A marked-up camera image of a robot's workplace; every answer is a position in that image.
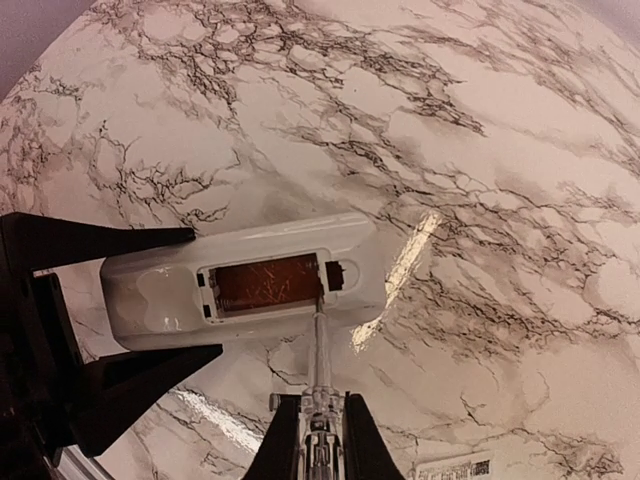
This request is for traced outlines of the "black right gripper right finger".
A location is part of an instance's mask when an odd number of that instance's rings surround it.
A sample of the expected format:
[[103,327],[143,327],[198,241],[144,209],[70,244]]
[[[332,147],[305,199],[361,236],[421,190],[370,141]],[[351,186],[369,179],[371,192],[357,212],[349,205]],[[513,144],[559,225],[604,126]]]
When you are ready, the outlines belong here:
[[344,455],[346,479],[404,480],[360,394],[345,398]]

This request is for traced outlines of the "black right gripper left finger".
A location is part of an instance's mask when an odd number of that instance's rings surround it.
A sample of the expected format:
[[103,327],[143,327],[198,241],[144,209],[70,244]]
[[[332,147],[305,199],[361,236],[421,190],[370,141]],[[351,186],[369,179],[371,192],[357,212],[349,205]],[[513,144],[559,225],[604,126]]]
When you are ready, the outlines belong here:
[[281,397],[243,480],[294,480],[299,463],[299,397]]

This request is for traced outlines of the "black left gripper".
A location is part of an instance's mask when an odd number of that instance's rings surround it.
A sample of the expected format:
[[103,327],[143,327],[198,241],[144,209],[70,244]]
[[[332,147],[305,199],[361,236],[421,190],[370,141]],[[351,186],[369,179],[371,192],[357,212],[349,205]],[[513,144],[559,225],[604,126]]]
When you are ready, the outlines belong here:
[[84,365],[53,270],[178,245],[190,227],[116,229],[22,212],[1,217],[1,476],[48,479],[63,448],[102,455],[220,345],[128,352]]

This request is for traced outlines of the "silver metal pick tool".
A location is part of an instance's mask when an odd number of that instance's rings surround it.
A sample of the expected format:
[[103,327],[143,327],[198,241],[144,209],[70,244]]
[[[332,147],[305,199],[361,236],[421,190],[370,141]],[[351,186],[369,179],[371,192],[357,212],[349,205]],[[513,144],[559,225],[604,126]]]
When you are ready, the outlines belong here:
[[329,317],[321,298],[312,316],[310,337],[308,386],[301,396],[300,407],[304,431],[298,478],[340,479],[341,395],[332,384]]

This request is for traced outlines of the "white battery cover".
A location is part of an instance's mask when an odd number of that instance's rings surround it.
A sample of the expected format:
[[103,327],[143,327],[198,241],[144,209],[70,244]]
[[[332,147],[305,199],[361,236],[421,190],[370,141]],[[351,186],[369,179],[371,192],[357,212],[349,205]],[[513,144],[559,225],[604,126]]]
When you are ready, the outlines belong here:
[[429,460],[414,469],[415,480],[484,480],[492,476],[493,453],[480,451]]

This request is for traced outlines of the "white remote control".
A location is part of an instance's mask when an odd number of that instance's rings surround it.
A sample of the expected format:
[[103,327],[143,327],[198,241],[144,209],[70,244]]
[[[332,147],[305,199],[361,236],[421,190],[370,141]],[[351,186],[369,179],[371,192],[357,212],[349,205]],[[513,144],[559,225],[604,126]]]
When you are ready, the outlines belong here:
[[114,339],[132,351],[351,327],[385,309],[374,223],[342,213],[112,256],[100,269]]

